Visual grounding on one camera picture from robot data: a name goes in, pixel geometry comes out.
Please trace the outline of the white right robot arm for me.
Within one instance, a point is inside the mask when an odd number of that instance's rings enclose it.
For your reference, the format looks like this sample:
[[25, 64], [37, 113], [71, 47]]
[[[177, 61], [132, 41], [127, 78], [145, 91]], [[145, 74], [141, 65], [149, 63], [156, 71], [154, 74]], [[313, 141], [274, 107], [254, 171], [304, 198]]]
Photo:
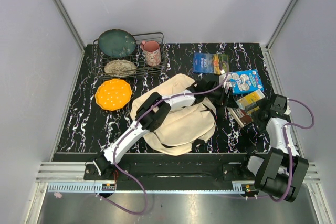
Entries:
[[[308, 110], [311, 124], [302, 126], [291, 122], [288, 102], [295, 102]], [[315, 118], [304, 103], [274, 94], [270, 99], [256, 102], [258, 110], [251, 113], [257, 129], [267, 133], [270, 150], [264, 156], [252, 154], [248, 162], [238, 167], [239, 176], [244, 180], [255, 177], [256, 190], [267, 193], [275, 202], [293, 202], [298, 195], [308, 171], [309, 162], [300, 156], [291, 136], [291, 127], [308, 130], [314, 126]]]

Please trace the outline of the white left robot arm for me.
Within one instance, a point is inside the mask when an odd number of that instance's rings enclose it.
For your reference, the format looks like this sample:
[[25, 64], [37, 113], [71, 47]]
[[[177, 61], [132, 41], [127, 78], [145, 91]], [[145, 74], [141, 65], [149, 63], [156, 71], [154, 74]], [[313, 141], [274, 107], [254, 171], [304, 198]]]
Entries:
[[103, 180], [113, 175], [125, 153], [141, 138], [161, 153], [179, 156], [197, 141], [206, 142], [215, 131], [218, 105], [227, 97], [227, 74], [217, 82], [195, 82], [177, 74], [132, 104], [129, 128], [93, 159], [95, 174]]

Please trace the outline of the cream canvas student bag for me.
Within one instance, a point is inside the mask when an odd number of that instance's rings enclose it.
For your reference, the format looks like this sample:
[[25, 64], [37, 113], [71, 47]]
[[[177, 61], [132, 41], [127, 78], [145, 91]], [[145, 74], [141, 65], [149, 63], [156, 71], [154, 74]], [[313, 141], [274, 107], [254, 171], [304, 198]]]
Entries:
[[[192, 86], [195, 80], [184, 74], [176, 74], [164, 83], [153, 88], [132, 103], [130, 117], [135, 120], [136, 111], [153, 93], [173, 95]], [[162, 125], [143, 138], [150, 148], [172, 156], [190, 152], [198, 145], [206, 143], [216, 129], [216, 108], [208, 98], [192, 106], [170, 112]]]

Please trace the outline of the Animal Farm paperback book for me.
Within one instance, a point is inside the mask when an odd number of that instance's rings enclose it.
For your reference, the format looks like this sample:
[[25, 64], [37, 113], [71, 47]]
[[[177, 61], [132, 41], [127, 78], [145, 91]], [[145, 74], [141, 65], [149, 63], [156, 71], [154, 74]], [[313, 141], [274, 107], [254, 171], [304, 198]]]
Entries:
[[225, 74], [229, 72], [229, 56], [227, 54], [195, 52], [193, 56], [193, 72], [215, 75]]

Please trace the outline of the yellow picture book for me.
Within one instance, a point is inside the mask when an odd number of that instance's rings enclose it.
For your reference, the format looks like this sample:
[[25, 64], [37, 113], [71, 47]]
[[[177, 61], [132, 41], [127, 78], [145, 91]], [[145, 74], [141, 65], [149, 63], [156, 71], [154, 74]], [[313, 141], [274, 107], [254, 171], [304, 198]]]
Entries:
[[227, 107], [229, 113], [233, 116], [240, 127], [245, 127], [253, 123], [252, 113], [259, 110], [258, 101], [265, 98], [261, 90], [256, 90], [246, 96], [238, 99], [233, 105]]

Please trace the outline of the blue comic book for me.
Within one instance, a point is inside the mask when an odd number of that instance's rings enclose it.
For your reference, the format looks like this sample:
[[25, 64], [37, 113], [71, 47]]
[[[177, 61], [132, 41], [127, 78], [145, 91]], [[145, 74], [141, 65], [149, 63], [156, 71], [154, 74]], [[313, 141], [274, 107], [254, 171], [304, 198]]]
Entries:
[[227, 83], [232, 87], [234, 95], [264, 90], [264, 85], [257, 69], [231, 72], [227, 77]]

